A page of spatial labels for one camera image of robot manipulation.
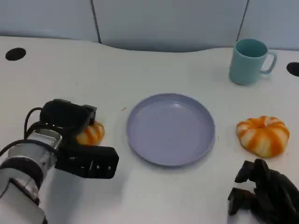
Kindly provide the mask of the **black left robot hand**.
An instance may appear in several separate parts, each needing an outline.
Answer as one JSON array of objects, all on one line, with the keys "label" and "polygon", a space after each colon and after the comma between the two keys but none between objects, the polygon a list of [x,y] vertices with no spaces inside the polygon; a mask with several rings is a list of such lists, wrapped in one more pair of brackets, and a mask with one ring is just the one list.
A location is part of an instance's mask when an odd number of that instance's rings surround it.
[{"label": "black left robot hand", "polygon": [[77,105],[64,99],[54,99],[47,102],[40,113],[36,128],[44,133],[54,131],[61,137],[58,149],[76,145],[76,137],[95,124],[96,107]]}]

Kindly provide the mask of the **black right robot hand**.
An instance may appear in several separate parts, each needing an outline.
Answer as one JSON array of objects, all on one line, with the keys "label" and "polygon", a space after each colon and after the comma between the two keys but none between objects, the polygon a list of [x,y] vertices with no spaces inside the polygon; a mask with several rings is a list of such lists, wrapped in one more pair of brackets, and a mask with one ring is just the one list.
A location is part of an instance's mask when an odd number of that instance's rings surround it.
[{"label": "black right robot hand", "polygon": [[228,196],[228,214],[250,210],[266,224],[297,224],[299,222],[299,190],[284,174],[270,169],[263,159],[245,161],[236,183],[254,182],[254,192],[232,188]]}]

